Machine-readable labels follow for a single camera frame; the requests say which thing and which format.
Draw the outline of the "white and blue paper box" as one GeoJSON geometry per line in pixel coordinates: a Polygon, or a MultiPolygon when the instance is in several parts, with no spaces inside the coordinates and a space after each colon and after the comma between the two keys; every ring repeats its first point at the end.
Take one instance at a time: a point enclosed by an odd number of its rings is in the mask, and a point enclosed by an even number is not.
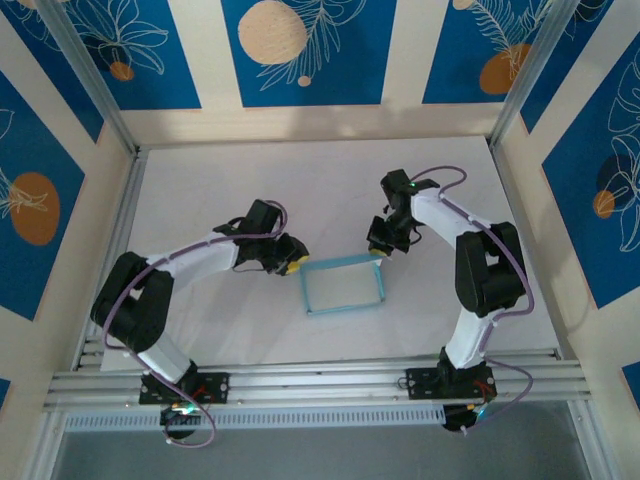
{"type": "Polygon", "coordinates": [[[308,315],[361,310],[385,302],[382,257],[362,254],[305,263],[299,270],[308,315]]]}

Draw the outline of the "black arm base unit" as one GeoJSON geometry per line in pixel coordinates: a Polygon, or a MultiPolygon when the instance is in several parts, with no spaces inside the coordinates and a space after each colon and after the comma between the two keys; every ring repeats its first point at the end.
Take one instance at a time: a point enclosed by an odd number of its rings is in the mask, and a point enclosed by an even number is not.
{"type": "Polygon", "coordinates": [[[467,434],[481,424],[487,407],[491,405],[491,402],[445,404],[443,427],[453,433],[467,434]]]}
{"type": "Polygon", "coordinates": [[[160,413],[159,424],[169,442],[181,442],[195,433],[201,415],[191,403],[174,403],[160,413]]]}

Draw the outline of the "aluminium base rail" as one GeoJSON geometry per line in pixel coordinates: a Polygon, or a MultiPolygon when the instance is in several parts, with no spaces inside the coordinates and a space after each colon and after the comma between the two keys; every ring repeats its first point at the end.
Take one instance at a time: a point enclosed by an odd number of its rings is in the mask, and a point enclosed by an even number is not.
{"type": "MultiPolygon", "coordinates": [[[[577,360],[554,350],[498,352],[492,366],[497,399],[574,401],[592,397],[577,360]]],[[[410,368],[430,368],[436,355],[306,363],[225,365],[228,379],[209,405],[227,408],[329,407],[406,404],[410,368]]],[[[53,375],[47,411],[139,407],[138,371],[75,371],[53,375]]]]}

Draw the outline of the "aluminium side rail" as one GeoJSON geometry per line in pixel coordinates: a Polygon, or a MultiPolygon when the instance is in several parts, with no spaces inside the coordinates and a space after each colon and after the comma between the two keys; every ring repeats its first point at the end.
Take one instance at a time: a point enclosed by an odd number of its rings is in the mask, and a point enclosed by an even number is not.
{"type": "Polygon", "coordinates": [[[118,209],[114,216],[109,241],[99,270],[93,297],[90,301],[70,363],[70,370],[72,372],[83,368],[96,370],[102,363],[102,361],[99,360],[97,364],[83,364],[85,357],[100,356],[103,353],[102,328],[91,319],[91,308],[117,258],[127,250],[149,152],[149,148],[139,147],[126,175],[126,182],[119,198],[118,209]]]}

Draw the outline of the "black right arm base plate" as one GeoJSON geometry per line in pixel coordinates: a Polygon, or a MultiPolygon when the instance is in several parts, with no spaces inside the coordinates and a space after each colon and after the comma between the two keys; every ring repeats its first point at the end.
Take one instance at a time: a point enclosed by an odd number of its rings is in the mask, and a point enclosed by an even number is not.
{"type": "Polygon", "coordinates": [[[497,396],[495,385],[489,382],[492,378],[492,369],[485,363],[468,369],[437,367],[406,370],[411,400],[491,401],[497,396]]]}

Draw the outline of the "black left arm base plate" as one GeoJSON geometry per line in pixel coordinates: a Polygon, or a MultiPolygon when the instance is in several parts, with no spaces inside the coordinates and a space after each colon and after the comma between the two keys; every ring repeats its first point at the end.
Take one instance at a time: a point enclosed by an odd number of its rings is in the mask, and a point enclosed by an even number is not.
{"type": "MultiPolygon", "coordinates": [[[[187,373],[174,387],[202,404],[226,404],[229,379],[230,375],[226,372],[187,373]]],[[[140,405],[169,405],[187,402],[183,395],[151,375],[143,375],[141,381],[140,405]]]]}

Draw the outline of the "aluminium frame post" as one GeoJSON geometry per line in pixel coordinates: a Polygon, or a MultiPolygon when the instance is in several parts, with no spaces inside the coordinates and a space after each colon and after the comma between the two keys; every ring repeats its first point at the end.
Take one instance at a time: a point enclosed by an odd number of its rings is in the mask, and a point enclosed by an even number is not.
{"type": "Polygon", "coordinates": [[[36,10],[54,38],[83,89],[111,128],[130,158],[135,160],[139,146],[127,127],[120,109],[91,55],[63,6],[57,0],[34,0],[36,10]]]}
{"type": "Polygon", "coordinates": [[[488,148],[492,154],[504,140],[512,122],[538,81],[579,3],[580,0],[553,0],[550,12],[542,22],[539,33],[506,96],[496,123],[487,137],[488,148]]]}

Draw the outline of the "aluminium frame leg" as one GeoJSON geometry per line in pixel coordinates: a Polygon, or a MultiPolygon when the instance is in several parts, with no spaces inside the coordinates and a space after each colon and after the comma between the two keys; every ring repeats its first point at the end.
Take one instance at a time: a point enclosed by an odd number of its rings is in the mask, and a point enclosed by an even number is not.
{"type": "Polygon", "coordinates": [[[589,402],[568,400],[567,405],[591,480],[610,480],[606,456],[596,431],[589,402]]]}
{"type": "Polygon", "coordinates": [[[66,420],[67,414],[61,411],[41,415],[21,480],[51,480],[66,420]]]}

